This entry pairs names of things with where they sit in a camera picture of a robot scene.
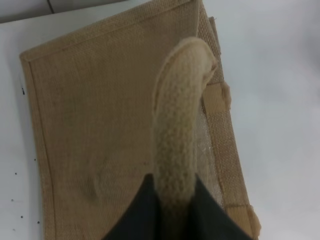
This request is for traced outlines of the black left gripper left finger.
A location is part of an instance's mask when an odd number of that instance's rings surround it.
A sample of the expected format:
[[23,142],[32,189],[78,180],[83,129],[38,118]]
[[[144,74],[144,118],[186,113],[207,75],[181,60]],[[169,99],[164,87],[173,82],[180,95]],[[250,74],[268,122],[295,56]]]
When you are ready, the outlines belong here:
[[169,240],[152,174],[144,176],[138,192],[105,240]]

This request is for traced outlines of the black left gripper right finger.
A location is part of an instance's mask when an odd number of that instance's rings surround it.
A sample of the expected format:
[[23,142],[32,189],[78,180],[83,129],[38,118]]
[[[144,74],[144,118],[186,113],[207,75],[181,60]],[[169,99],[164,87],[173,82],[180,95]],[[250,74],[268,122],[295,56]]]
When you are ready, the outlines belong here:
[[186,240],[250,240],[197,177],[184,230]]

